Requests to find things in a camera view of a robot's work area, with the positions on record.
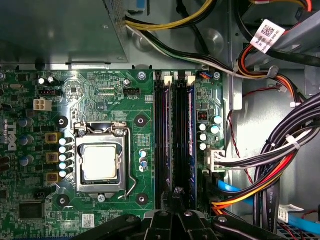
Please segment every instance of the white zip tie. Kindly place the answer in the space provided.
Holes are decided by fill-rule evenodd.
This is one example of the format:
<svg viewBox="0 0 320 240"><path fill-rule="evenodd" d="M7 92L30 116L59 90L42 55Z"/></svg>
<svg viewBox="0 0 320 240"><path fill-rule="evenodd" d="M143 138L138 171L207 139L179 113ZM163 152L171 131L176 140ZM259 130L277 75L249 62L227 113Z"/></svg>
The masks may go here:
<svg viewBox="0 0 320 240"><path fill-rule="evenodd" d="M289 144L293 144L297 150L301 148L301 146L293 136L288 134L287 136L285 136L285 139Z"/></svg>

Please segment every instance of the barcode sticker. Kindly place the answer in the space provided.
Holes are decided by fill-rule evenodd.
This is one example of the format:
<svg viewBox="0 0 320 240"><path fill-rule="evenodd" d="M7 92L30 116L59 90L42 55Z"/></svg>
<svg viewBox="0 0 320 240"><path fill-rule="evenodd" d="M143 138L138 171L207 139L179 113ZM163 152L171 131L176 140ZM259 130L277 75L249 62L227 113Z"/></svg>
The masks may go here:
<svg viewBox="0 0 320 240"><path fill-rule="evenodd" d="M258 31L256 31L250 44L265 54L279 40L285 31L286 30L282 27L266 19L263 21Z"/></svg>
<svg viewBox="0 0 320 240"><path fill-rule="evenodd" d="M289 212L301 212L303 210L304 210L303 208L294 206L292 204L279 205L278 219L287 224L289 222Z"/></svg>
<svg viewBox="0 0 320 240"><path fill-rule="evenodd" d="M95 227L95 215L82 214L82 227L84 229L93 229Z"/></svg>

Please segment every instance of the screw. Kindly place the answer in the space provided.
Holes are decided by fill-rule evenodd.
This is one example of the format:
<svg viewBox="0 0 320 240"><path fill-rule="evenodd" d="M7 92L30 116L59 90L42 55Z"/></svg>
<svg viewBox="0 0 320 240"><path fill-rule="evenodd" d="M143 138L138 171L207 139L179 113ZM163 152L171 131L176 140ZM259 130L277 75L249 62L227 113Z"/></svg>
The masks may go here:
<svg viewBox="0 0 320 240"><path fill-rule="evenodd" d="M87 135L87 132L86 132L85 130L80 130L80 131L78 132L78 135L79 135L80 138L82 138L82 137L84 137L85 135Z"/></svg>
<svg viewBox="0 0 320 240"><path fill-rule="evenodd" d="M221 217L218 218L218 221L220 223L226 223L226 222L228 222L228 219L226 219L224 216L221 216Z"/></svg>
<svg viewBox="0 0 320 240"><path fill-rule="evenodd" d="M217 72L217 71L216 71L216 72L213 74L213 78L214 78L215 80L219 80L220 77L221 77L220 72Z"/></svg>
<svg viewBox="0 0 320 240"><path fill-rule="evenodd" d="M114 133L115 133L115 135L121 137L125 134L125 131L123 129L116 129Z"/></svg>
<svg viewBox="0 0 320 240"><path fill-rule="evenodd" d="M136 218L133 217L133 216L130 216L130 217L128 217L128 218L126 219L126 221L127 221L128 223L132 223L132 222L134 222L135 220L136 220Z"/></svg>
<svg viewBox="0 0 320 240"><path fill-rule="evenodd" d="M190 211L186 211L183 215L185 215L186 217L191 217L193 213Z"/></svg>
<svg viewBox="0 0 320 240"><path fill-rule="evenodd" d="M125 80L123 80L123 85L124 85L125 87L129 87L130 84L131 84L131 81L130 81L128 78L126 78Z"/></svg>
<svg viewBox="0 0 320 240"><path fill-rule="evenodd" d="M144 71L141 71L138 73L138 79L139 80L145 80L147 78L147 75Z"/></svg>
<svg viewBox="0 0 320 240"><path fill-rule="evenodd" d="M98 202L99 203L104 203L106 201L106 196L103 194L99 194L98 196Z"/></svg>

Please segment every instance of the cable tie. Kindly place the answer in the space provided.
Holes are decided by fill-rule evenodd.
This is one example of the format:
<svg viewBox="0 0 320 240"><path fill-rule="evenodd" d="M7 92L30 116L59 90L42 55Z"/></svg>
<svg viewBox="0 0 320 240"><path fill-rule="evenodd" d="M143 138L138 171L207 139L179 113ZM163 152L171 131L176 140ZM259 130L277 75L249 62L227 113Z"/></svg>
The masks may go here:
<svg viewBox="0 0 320 240"><path fill-rule="evenodd" d="M301 102L290 102L290 108L294 109L295 107L298 107L301 105Z"/></svg>
<svg viewBox="0 0 320 240"><path fill-rule="evenodd" d="M301 148L301 146L293 136L288 134L287 136L285 136L285 139L289 144L293 144L297 150Z"/></svg>
<svg viewBox="0 0 320 240"><path fill-rule="evenodd" d="M271 147L275 148L277 145L275 143L273 143L272 141L270 141L269 139L267 139L266 144L270 145Z"/></svg>
<svg viewBox="0 0 320 240"><path fill-rule="evenodd" d="M257 80L274 79L278 75L278 72L279 72L279 67L273 65L269 68L268 74L266 76L257 78Z"/></svg>

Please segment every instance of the white power connector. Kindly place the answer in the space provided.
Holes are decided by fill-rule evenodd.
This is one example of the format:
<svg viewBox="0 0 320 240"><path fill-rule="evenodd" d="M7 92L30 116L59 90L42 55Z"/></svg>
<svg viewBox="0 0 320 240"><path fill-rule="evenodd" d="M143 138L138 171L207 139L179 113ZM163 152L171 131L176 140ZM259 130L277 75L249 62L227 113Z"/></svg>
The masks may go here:
<svg viewBox="0 0 320 240"><path fill-rule="evenodd" d="M33 100L33 110L34 111L45 111L52 112L52 100L46 100L41 97L40 99Z"/></svg>
<svg viewBox="0 0 320 240"><path fill-rule="evenodd" d="M207 151L207 166L208 169L211 170L213 173L223 173L225 170L220 170L220 165L216 165L216 161L218 161L217 155L226 156L226 151L225 150L215 150L215 149L209 149Z"/></svg>

